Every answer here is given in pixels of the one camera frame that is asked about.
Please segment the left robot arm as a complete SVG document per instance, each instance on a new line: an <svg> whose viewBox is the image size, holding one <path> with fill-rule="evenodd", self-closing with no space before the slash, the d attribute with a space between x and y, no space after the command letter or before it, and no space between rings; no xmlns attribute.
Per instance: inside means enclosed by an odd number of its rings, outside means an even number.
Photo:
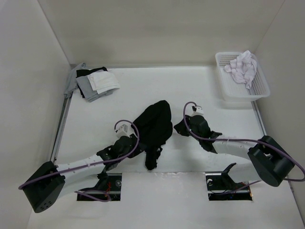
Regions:
<svg viewBox="0 0 305 229"><path fill-rule="evenodd" d="M108 182L108 171L145 148L146 145L134 134L122 136L113 145L88 158L59 165L51 161L43 163L21 189L35 213L46 211L57 199L72 192L108 202L111 196L104 189Z"/></svg>

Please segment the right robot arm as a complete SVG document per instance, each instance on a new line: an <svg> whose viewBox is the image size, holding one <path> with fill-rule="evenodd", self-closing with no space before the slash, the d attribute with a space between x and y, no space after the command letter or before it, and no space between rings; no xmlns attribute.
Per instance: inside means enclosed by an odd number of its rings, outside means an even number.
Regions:
<svg viewBox="0 0 305 229"><path fill-rule="evenodd" d="M174 129L179 135L196 139L207 152L229 154L247 160L246 163L241 164L231 163L229 169L221 176L222 185L228 189L239 182L250 180L261 180L277 187L295 166L295 163L287 157L270 148L273 146L285 153L270 136L264 135L259 139L268 146L248 141L220 141L222 133L212 131L202 115L185 115Z"/></svg>

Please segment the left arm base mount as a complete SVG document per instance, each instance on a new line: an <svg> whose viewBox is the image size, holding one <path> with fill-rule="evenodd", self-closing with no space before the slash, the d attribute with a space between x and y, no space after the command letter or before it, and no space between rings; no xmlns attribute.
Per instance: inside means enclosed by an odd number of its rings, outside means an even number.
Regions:
<svg viewBox="0 0 305 229"><path fill-rule="evenodd" d="M77 193L77 201L120 201L122 188L122 174L101 173L95 186L82 189Z"/></svg>

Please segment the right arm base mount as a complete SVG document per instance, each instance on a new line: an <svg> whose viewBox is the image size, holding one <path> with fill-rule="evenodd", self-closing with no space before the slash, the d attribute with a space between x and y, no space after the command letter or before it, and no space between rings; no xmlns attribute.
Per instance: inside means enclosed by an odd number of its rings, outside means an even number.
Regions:
<svg viewBox="0 0 305 229"><path fill-rule="evenodd" d="M221 173L205 174L208 199L210 201L252 201L250 187L244 187L249 182L235 183L227 175Z"/></svg>

